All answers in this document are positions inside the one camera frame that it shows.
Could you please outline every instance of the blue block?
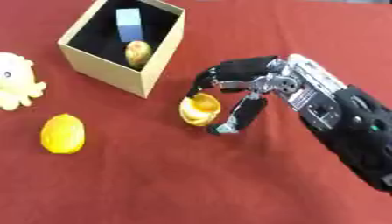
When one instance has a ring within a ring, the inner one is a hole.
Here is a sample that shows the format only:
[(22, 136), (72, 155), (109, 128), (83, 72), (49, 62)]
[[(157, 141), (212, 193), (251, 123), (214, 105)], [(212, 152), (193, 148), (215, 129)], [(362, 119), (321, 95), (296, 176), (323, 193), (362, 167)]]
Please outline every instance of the blue block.
[(117, 28), (122, 42), (143, 40), (142, 19), (139, 9), (120, 9), (116, 11)]

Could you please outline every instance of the black foam lining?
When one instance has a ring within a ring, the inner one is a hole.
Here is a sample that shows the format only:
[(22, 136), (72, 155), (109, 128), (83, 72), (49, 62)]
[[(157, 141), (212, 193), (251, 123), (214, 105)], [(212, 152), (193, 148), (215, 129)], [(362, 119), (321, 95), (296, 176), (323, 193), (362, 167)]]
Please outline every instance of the black foam lining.
[(174, 26), (178, 15), (137, 0), (108, 0), (70, 40), (69, 46), (128, 67), (116, 25), (116, 10), (138, 8), (143, 38), (155, 51)]

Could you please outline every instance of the red tablecloth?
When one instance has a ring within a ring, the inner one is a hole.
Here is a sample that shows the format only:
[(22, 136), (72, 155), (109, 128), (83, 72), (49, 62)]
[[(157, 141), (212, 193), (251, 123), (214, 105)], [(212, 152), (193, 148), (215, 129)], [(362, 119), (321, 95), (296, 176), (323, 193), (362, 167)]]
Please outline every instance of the red tablecloth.
[[(177, 112), (198, 71), (289, 53), (392, 106), (392, 8), (171, 2), (187, 9), (185, 38), (148, 100), (77, 74), (61, 55), (57, 39), (91, 1), (0, 2), (1, 51), (33, 60), (48, 84), (30, 108), (0, 112), (0, 222), (392, 223), (392, 198), (354, 176), (276, 97), (238, 136), (209, 136)], [(212, 93), (225, 111), (241, 96)], [(66, 112), (86, 124), (86, 145), (51, 155), (39, 145), (39, 130)]]

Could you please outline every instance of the red table surface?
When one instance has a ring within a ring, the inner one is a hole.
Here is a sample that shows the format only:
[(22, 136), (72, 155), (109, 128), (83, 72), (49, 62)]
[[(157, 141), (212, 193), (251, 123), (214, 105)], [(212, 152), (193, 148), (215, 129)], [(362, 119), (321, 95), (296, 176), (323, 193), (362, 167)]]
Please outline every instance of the red table surface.
[[(48, 84), (31, 107), (0, 112), (0, 223), (392, 223), (392, 197), (354, 176), (276, 97), (238, 136), (210, 136), (178, 115), (197, 72), (289, 53), (392, 106), (389, 5), (170, 2), (187, 9), (185, 38), (148, 100), (76, 73), (56, 46), (91, 1), (0, 2), (1, 51), (33, 60)], [(221, 119), (243, 95), (210, 93)], [(60, 113), (86, 125), (77, 154), (39, 144)]]

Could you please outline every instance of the robotic finger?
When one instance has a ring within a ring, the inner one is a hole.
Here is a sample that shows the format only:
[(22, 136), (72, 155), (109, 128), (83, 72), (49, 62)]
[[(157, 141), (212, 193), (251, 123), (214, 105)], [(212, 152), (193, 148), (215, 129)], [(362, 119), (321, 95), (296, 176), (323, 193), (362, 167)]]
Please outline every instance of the robotic finger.
[(248, 127), (258, 114), (267, 106), (267, 99), (258, 93), (247, 94), (232, 109), (230, 116), (224, 123), (207, 126), (210, 134), (235, 134)]

